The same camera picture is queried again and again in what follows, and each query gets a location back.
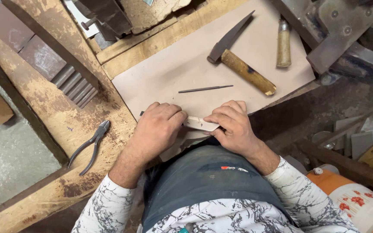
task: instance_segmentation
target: cardboard sheet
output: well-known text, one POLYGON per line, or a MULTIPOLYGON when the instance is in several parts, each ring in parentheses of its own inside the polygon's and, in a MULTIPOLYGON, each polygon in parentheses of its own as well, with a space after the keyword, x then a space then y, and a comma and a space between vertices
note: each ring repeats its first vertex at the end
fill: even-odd
MULTIPOLYGON (((229 100, 244 100, 255 112, 314 80, 302 42, 291 30, 288 69, 276 68, 279 13, 268 0, 250 0, 213 22, 116 76, 112 83, 136 120, 154 101, 177 104, 190 116, 203 118, 229 100), (231 46, 231 51, 277 86, 267 97, 224 64, 206 60, 212 47, 252 10, 253 19, 231 46), (222 89, 181 93, 180 90, 234 85, 222 89)), ((199 138, 200 133, 193 133, 199 138)))

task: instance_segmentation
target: person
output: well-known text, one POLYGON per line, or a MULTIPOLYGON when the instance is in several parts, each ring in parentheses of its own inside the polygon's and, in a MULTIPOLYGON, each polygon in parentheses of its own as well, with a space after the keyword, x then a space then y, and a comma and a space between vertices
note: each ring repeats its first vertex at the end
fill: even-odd
MULTIPOLYGON (((73 233, 121 233, 148 162, 174 144, 181 107, 155 102, 83 209, 73 233)), ((358 232, 347 214, 253 133, 244 101, 204 118, 225 130, 146 171, 138 232, 358 232)))

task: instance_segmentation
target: orange container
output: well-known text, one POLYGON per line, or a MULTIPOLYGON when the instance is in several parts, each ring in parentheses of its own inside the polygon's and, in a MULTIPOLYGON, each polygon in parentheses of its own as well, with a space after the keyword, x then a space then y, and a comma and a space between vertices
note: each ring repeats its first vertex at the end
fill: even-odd
POLYGON ((373 192, 370 189, 326 169, 320 175, 309 172, 307 177, 347 213, 360 232, 373 233, 373 192))

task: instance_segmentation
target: workbench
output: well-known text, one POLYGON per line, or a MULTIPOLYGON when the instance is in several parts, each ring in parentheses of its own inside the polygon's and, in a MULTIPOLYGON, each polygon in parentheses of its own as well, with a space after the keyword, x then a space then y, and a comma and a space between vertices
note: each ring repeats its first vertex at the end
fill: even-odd
MULTIPOLYGON (((97 50, 97 57, 91 47, 93 41, 86 40, 60 0, 13 2, 34 17, 100 81, 101 91, 80 109, 0 40, 0 66, 53 139, 71 157, 76 148, 92 137, 103 120, 110 120, 111 126, 100 143, 96 162, 84 176, 79 173, 91 158, 92 146, 77 156, 69 170, 63 167, 2 204, 0 232, 4 233, 18 232, 90 196, 109 171, 136 126, 109 77, 115 77, 246 0, 208 1, 206 6, 182 19, 170 19, 166 28, 160 26, 148 36, 143 35, 142 39, 135 37, 136 43, 127 42, 131 45, 126 44, 125 50, 97 50)), ((318 86, 312 82, 274 104, 318 86)))

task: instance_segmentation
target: dark apron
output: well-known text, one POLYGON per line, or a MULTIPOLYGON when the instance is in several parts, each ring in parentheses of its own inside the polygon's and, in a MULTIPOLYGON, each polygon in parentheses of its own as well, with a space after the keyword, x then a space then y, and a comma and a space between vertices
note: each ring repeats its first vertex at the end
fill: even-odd
POLYGON ((270 183, 244 157, 221 146, 196 148, 152 167, 147 176, 143 233, 179 208, 221 198, 270 203, 294 224, 270 183))

